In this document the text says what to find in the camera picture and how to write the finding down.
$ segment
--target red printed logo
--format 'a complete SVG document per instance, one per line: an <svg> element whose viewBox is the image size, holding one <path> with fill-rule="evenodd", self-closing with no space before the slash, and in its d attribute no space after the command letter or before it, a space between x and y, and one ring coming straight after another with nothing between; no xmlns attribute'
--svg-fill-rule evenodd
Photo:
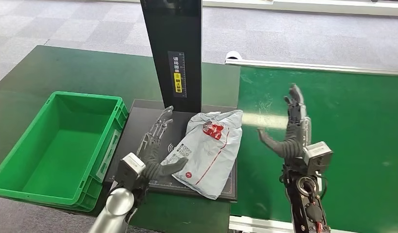
<svg viewBox="0 0 398 233"><path fill-rule="evenodd" d="M221 138L222 130L223 126L213 124L211 121L208 121L203 125L203 132L216 140Z"/></svg>

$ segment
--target plastic bag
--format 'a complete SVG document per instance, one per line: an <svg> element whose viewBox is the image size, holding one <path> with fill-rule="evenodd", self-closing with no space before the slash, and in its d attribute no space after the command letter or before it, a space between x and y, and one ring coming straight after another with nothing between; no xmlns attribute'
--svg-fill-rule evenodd
<svg viewBox="0 0 398 233"><path fill-rule="evenodd" d="M162 161L189 160L172 176L203 196L215 200L226 184L239 151L242 110L198 113L187 124L186 136Z"/></svg>

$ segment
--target gray carpet floor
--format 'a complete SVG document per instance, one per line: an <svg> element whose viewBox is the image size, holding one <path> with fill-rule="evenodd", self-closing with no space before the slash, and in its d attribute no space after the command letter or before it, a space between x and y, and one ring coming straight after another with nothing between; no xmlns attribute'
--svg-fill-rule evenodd
<svg viewBox="0 0 398 233"><path fill-rule="evenodd" d="M236 50L253 60L398 70L398 17L204 8L202 40L211 63ZM0 0L0 80L36 45L151 56L139 4ZM93 221L0 198L0 233L82 233Z"/></svg>

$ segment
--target green tote bin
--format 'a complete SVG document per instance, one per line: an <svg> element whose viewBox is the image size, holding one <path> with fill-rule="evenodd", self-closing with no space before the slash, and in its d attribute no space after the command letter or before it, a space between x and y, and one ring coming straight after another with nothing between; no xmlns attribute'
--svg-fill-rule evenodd
<svg viewBox="0 0 398 233"><path fill-rule="evenodd" d="M0 165L0 196L91 211L128 111L120 97L54 92Z"/></svg>

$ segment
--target green tabletop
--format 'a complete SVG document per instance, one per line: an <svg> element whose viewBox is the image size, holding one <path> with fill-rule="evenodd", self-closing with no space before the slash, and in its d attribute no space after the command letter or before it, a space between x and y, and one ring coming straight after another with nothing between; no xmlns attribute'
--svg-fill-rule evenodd
<svg viewBox="0 0 398 233"><path fill-rule="evenodd" d="M202 103L235 107L239 67L203 64ZM54 91L161 100L151 57L37 46L0 81L0 163ZM178 232L226 232L230 203L149 193L131 224Z"/></svg>
<svg viewBox="0 0 398 233"><path fill-rule="evenodd" d="M398 232L398 76L242 67L239 202L231 213L291 221L278 181L282 159L256 133L257 126L265 126L274 138L283 139L283 96L291 83L304 94L312 141L325 141L334 151L323 201L329 225L354 232Z"/></svg>
<svg viewBox="0 0 398 233"><path fill-rule="evenodd" d="M398 232L398 76L203 64L202 102L244 110L238 203L231 214L290 221L278 177L282 160L256 127L284 136L283 95L297 83L313 121L312 139L334 156L323 201L334 229ZM151 57L36 47L0 82L0 163L56 90L160 100ZM131 224L163 232L225 232L230 204L149 193Z"/></svg>

